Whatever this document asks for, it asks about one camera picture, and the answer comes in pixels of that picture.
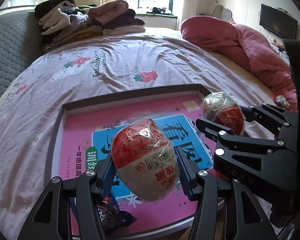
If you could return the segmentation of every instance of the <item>gray mattress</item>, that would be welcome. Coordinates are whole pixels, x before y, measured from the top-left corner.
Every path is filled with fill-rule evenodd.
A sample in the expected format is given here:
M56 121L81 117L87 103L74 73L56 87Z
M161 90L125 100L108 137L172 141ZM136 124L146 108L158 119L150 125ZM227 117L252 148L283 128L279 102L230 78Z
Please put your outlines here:
M0 15L0 97L41 52L38 19L33 10Z

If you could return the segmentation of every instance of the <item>television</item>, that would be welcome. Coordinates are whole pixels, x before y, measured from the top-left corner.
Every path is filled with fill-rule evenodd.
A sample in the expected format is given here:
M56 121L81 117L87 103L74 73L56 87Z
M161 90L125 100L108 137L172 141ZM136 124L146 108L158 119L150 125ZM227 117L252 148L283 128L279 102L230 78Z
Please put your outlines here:
M284 11L261 4L260 25L279 37L295 40L298 21Z

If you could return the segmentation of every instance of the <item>candy wrapper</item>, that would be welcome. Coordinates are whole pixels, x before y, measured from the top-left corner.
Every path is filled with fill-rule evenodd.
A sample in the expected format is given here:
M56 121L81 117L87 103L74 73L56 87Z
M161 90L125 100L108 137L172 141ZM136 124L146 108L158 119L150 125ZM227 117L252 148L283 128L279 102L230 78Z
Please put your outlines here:
M121 181L145 201L163 198L180 177L173 143L150 118L142 118L116 134L112 157Z
M202 99L203 117L231 128L236 135L244 134L245 117L240 106L226 93L215 92Z
M103 201L95 201L94 205L96 212L99 212L105 234L109 234L120 227L127 227L137 220L129 212L122 209L112 194L106 196ZM70 206L73 215L78 220L76 198L70 198Z

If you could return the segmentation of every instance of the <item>pink quilt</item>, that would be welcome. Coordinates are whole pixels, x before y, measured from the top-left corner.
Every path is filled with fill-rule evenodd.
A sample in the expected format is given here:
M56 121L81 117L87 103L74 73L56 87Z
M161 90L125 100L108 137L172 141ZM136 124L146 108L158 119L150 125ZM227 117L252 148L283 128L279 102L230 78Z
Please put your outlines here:
M292 111L298 111L290 67L260 32L209 16L194 16L182 23L181 33L192 44L216 51L254 74L275 95L284 95Z

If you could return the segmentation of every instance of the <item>pile of clothes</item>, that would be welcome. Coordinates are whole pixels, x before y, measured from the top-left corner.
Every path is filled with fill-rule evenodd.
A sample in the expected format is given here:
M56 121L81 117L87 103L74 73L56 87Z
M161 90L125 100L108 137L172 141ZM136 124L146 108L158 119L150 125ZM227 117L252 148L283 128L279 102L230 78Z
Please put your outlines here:
M35 8L40 18L43 52L61 45L101 35L145 32L144 21L135 18L125 0L115 0L101 6L76 6L74 0L49 0Z
M149 13L149 14L162 14L162 15L173 16L173 14L171 13L171 11L167 10L166 7L162 7L162 8L153 7L151 12L146 12L146 13Z

